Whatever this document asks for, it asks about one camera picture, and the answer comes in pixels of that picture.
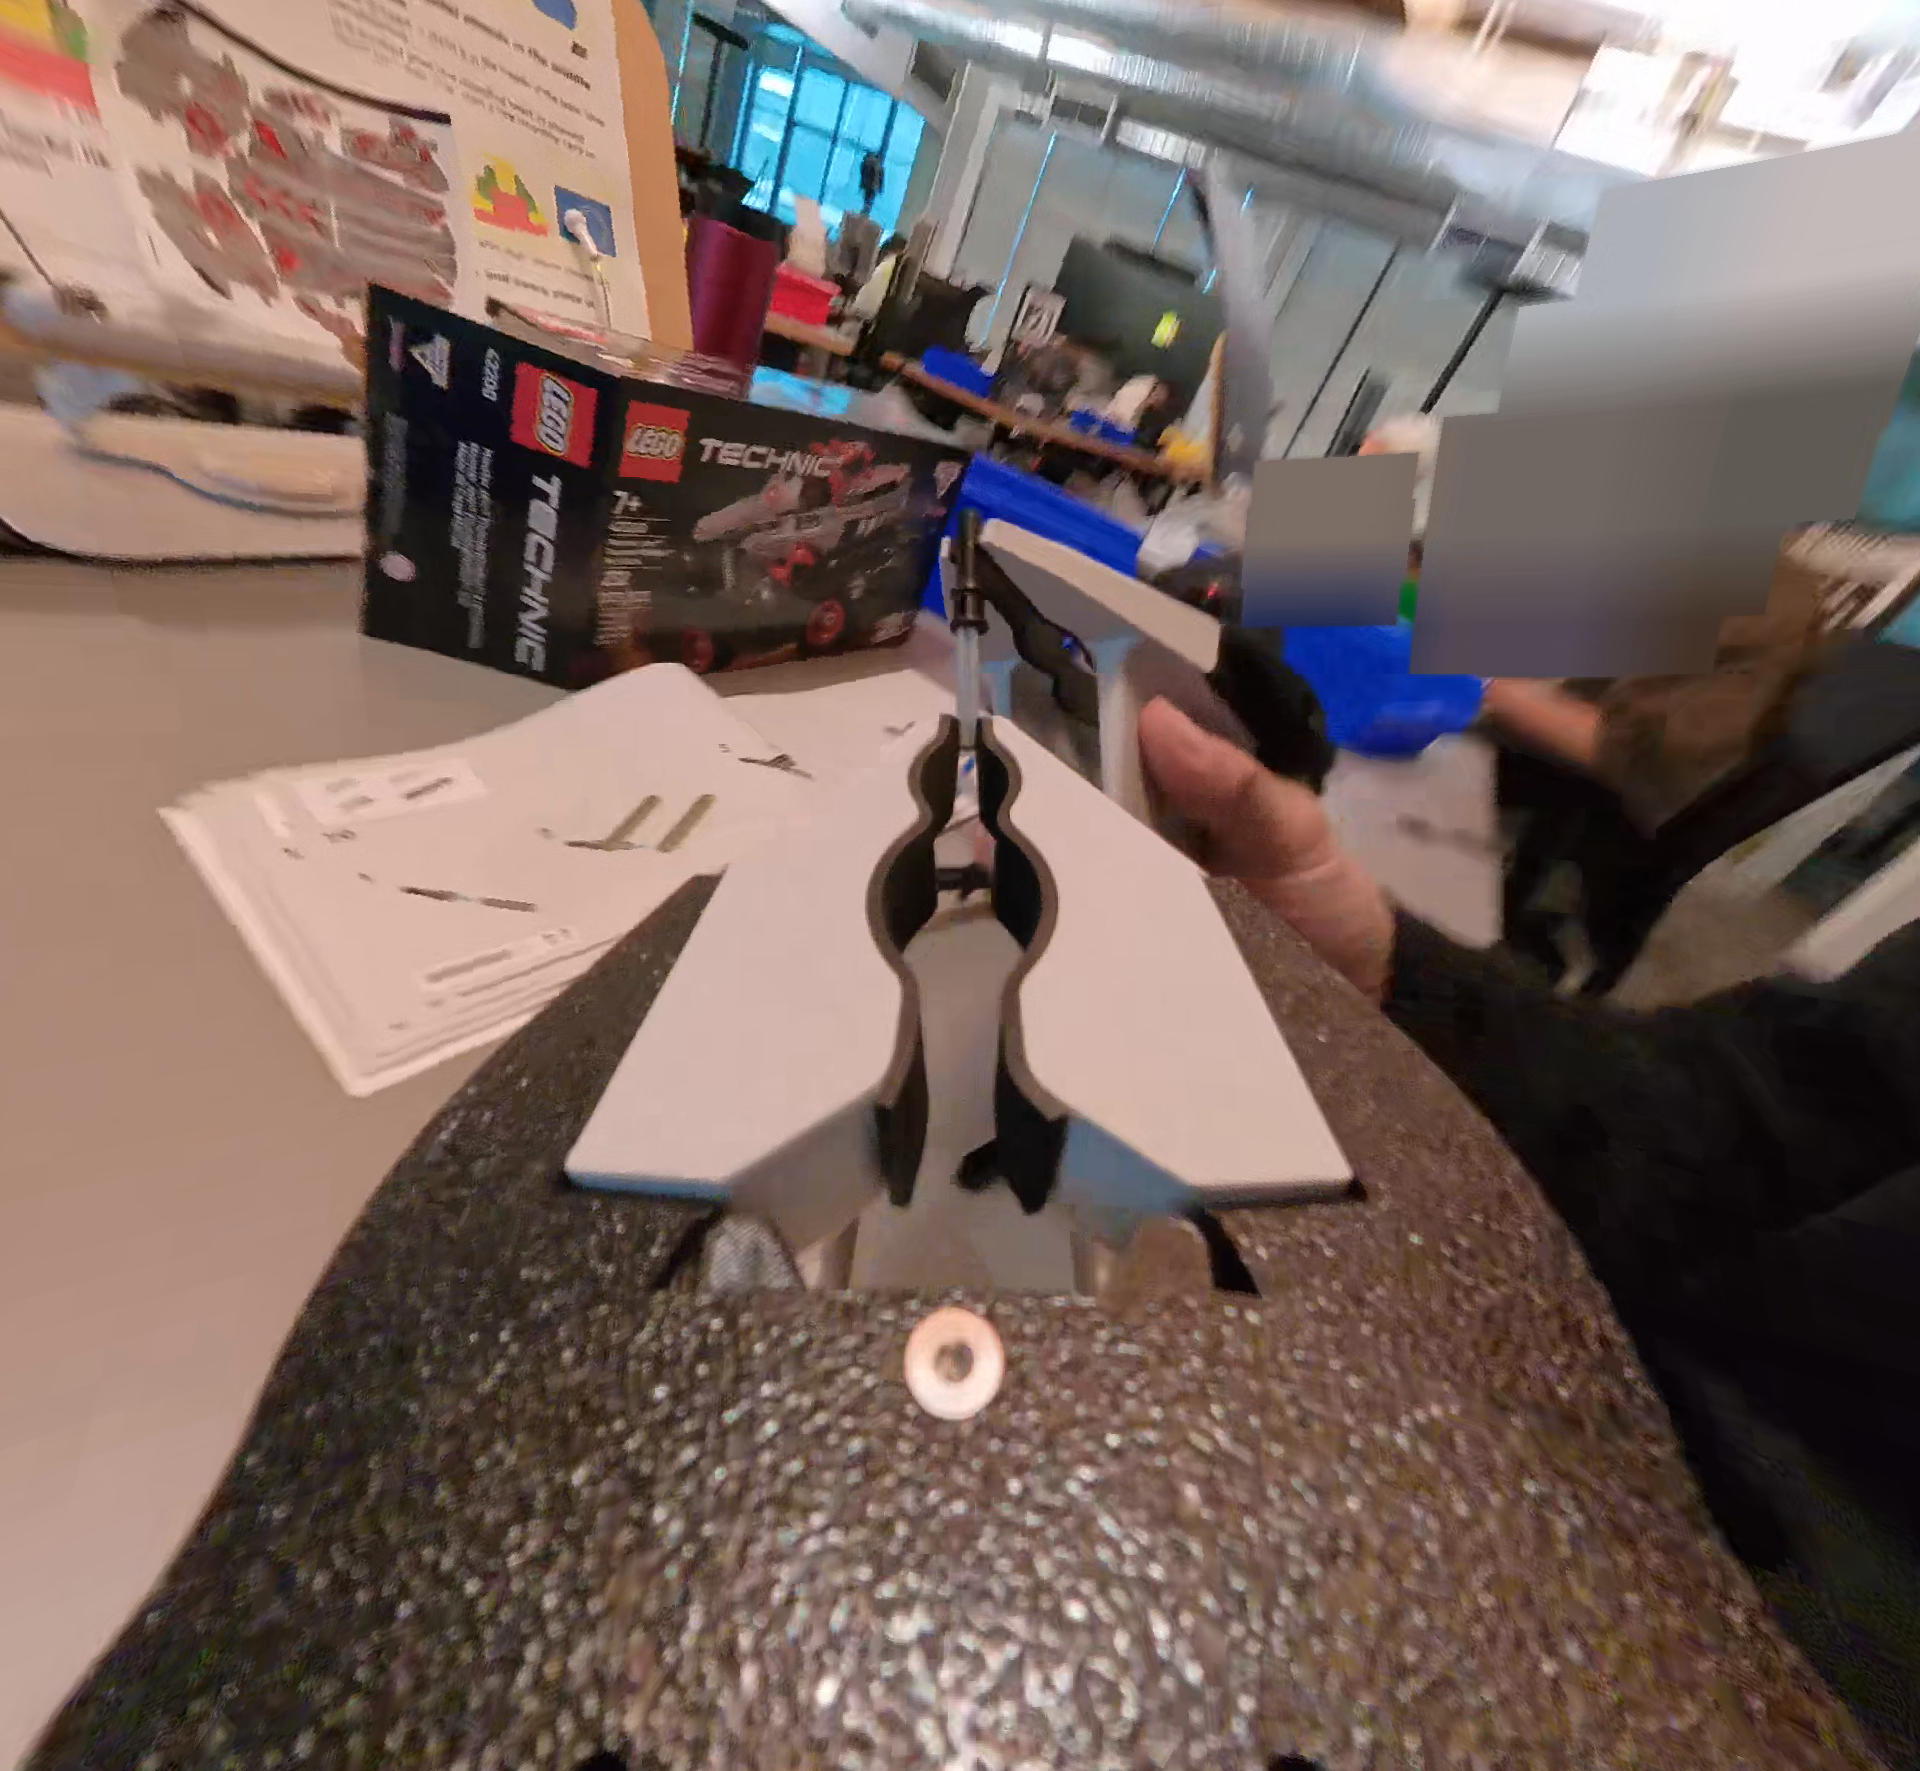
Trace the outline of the grey and black axle pin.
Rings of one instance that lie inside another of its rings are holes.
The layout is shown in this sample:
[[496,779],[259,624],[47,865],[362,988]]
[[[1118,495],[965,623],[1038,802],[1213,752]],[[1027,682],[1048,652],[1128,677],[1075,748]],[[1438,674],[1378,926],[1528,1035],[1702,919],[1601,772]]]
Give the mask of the grey and black axle pin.
[[958,530],[950,548],[949,627],[955,640],[955,716],[958,748],[971,757],[980,746],[981,714],[987,709],[981,643],[989,628],[989,599],[981,584],[981,519],[975,508],[958,510]]

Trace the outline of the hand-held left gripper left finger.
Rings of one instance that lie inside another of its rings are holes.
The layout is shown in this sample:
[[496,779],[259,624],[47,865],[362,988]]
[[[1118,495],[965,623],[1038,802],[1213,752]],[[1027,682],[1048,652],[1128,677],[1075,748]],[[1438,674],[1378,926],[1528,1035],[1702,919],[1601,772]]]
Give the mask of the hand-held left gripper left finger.
[[563,1160],[581,1189],[750,1214],[795,1251],[907,1208],[928,1084],[905,961],[939,907],[961,733],[915,724],[725,872]]

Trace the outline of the white instruction booklet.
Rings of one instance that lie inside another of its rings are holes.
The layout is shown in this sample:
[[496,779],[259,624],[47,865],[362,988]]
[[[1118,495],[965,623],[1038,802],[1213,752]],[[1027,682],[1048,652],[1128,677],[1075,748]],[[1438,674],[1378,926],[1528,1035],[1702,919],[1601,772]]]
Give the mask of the white instruction booklet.
[[454,745],[225,779],[159,818],[336,1086],[370,1097],[522,1027],[949,700],[912,665],[735,697],[655,665]]

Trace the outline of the wooden display board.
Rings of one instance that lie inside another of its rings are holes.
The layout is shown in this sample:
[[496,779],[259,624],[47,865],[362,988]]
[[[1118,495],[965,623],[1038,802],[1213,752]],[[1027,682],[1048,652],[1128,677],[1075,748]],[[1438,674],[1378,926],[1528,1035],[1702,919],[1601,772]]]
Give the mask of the wooden display board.
[[641,0],[607,1],[633,184],[636,272],[648,318],[644,335],[657,347],[688,352],[693,329],[665,64]]

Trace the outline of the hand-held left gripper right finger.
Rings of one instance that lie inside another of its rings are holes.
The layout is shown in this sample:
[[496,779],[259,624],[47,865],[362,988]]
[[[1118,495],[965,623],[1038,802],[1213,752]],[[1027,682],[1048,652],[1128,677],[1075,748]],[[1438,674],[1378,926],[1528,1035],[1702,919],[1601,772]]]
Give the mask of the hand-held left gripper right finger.
[[1358,1196],[1206,875],[1004,718],[977,722],[972,774],[1016,958],[994,1132],[958,1186],[1114,1247],[1166,1219]]

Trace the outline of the printed instruction sheet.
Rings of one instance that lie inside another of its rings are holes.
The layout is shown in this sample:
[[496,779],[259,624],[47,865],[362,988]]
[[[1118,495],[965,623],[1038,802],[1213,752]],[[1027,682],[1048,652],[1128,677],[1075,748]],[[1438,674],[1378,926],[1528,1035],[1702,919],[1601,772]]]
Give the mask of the printed instruction sheet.
[[372,285],[642,335],[611,0],[4,0],[4,287],[336,369]]

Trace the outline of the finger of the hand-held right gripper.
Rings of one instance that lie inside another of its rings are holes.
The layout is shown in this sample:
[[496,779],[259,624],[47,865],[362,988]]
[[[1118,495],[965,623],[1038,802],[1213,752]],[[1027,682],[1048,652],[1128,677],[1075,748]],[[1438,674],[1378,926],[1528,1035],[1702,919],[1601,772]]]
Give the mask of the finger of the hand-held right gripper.
[[1211,685],[1219,627],[1197,607],[1001,519],[989,519],[977,556],[996,562],[1045,627],[1064,639],[1071,679],[1056,679],[1059,709],[1094,751],[1089,777],[1137,818],[1166,818],[1139,746],[1143,703],[1163,697],[1222,733]]

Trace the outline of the silver ventilation duct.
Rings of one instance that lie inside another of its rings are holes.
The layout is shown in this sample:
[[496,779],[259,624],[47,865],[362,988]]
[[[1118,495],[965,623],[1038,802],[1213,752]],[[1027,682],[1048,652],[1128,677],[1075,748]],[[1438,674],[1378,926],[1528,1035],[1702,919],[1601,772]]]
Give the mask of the silver ventilation duct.
[[1223,150],[1266,184],[1341,208],[1406,212],[1438,227],[1464,214],[1496,236],[1579,236],[1617,175],[1564,150],[1446,125],[1366,87],[1295,72],[1161,56],[1137,31],[1106,31],[1035,5],[841,0],[887,26],[1016,78],[1035,94],[1089,94],[1115,128]]

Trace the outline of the person's right hand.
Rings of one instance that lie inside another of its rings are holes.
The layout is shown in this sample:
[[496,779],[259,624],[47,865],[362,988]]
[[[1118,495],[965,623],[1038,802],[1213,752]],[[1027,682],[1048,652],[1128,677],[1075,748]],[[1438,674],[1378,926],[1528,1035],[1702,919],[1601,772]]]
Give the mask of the person's right hand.
[[1395,909],[1342,847],[1319,797],[1163,697],[1143,703],[1137,743],[1146,788],[1188,853],[1238,884],[1381,1005]]

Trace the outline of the white display stand base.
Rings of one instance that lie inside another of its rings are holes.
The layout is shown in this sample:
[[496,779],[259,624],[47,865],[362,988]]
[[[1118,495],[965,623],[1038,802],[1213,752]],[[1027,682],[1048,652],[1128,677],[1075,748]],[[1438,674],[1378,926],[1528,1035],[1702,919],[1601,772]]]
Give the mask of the white display stand base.
[[353,435],[2,411],[5,550],[129,567],[350,562],[364,493]]

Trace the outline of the maroon cup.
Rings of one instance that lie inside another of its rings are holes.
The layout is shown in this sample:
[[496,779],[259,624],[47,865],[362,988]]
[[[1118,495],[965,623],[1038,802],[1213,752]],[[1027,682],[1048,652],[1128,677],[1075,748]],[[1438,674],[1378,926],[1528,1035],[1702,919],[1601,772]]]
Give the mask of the maroon cup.
[[741,369],[757,366],[786,227],[750,207],[695,212],[686,227],[691,347]]

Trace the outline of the black toy set box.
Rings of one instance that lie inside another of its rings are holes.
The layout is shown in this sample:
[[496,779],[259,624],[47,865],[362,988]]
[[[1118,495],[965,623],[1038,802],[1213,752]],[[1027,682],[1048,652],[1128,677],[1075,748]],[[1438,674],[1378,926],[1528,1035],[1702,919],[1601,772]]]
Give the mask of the black toy set box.
[[879,398],[366,294],[362,630],[578,690],[901,643],[971,463]]

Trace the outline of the person's right forearm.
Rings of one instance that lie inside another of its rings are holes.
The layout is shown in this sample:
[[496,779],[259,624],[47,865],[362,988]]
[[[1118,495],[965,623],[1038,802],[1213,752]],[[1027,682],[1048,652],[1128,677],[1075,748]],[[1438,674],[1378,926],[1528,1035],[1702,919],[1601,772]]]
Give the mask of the person's right forearm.
[[1913,1593],[1916,924],[1624,1012],[1402,919],[1383,1013],[1571,1230],[1740,1554]]

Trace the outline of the grey desk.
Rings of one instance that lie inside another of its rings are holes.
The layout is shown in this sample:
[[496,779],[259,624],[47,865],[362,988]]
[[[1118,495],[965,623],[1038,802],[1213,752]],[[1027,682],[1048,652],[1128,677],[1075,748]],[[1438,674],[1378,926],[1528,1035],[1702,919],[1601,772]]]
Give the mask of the grey desk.
[[4,1704],[28,1766],[1452,1766],[1515,1473],[1459,1108],[1294,951],[1356,1206],[1235,1219],[1258,1303],[665,1294],[563,1186],[661,979],[349,1103],[157,805],[525,697],[359,640],[342,567],[4,567]]

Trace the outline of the blue storage bin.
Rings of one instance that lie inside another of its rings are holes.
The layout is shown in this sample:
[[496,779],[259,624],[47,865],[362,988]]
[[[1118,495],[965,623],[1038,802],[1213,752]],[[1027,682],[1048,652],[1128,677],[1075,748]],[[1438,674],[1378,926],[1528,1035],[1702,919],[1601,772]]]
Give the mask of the blue storage bin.
[[[1165,550],[1145,546],[1145,527],[984,454],[961,476],[957,510],[977,510],[1119,575],[1149,582],[1163,567]],[[1481,679],[1411,672],[1406,623],[1290,627],[1284,657],[1311,685],[1341,751],[1411,758],[1470,728],[1479,712]]]

